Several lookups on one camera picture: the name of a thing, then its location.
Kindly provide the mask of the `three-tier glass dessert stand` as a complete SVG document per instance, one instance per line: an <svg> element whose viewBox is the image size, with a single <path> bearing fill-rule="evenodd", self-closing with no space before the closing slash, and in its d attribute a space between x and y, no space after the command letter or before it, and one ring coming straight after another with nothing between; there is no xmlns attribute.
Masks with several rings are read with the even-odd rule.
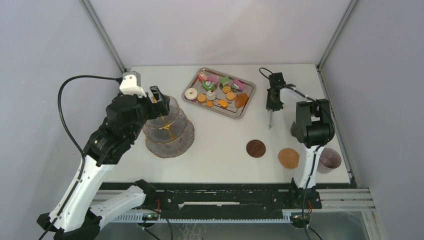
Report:
<svg viewBox="0 0 424 240"><path fill-rule="evenodd" d="M155 156L168 159L184 154L195 140L195 127L180 108L174 97L170 97L169 114L148 120L142 129L146 148Z"/></svg>

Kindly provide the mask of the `metal serving tray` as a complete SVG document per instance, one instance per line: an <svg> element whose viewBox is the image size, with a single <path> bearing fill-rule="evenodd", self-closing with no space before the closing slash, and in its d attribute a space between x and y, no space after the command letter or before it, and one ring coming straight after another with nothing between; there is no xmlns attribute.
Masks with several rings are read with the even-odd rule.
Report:
<svg viewBox="0 0 424 240"><path fill-rule="evenodd" d="M243 92L237 92L231 88L231 84L234 79L239 79L244 83L245 89ZM214 90L216 92L216 99L213 101L206 100L204 103L199 103L197 99L192 101L187 100L184 97L184 92L188 88L195 88L198 91L198 95L206 95L207 91L202 87L202 81L211 81L216 83L216 87ZM257 86L251 81L247 81L242 78L226 74L211 68L201 67L196 72L193 79L189 82L186 89L183 91L182 98L184 101L195 106L207 109L209 111L234 120L239 120L245 115L245 112L251 102L251 98L253 97L256 88ZM247 103L243 107L236 108L235 97L240 93L246 93L249 98Z"/></svg>

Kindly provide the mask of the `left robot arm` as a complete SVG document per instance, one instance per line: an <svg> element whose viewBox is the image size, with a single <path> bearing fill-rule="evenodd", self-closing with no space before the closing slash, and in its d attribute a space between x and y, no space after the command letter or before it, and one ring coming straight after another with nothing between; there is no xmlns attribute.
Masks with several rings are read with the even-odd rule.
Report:
<svg viewBox="0 0 424 240"><path fill-rule="evenodd" d="M145 123L170 111L170 97L157 86L148 95L120 94L106 107L106 117L91 134L74 179L58 205L37 223L56 240L93 240L101 229L130 209L153 207L157 196L145 180L98 205L92 205L106 176L135 143Z"/></svg>

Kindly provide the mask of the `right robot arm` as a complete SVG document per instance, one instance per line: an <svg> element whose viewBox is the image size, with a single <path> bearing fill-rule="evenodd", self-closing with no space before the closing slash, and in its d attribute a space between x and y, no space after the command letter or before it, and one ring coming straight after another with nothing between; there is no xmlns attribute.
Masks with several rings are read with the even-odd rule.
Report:
<svg viewBox="0 0 424 240"><path fill-rule="evenodd" d="M293 209L321 208L316 188L318 164L325 146L335 136L335 125L327 99L316 99L285 82L281 72L267 76L266 110L273 112L292 106L290 134L300 144L299 162L291 180L288 204Z"/></svg>

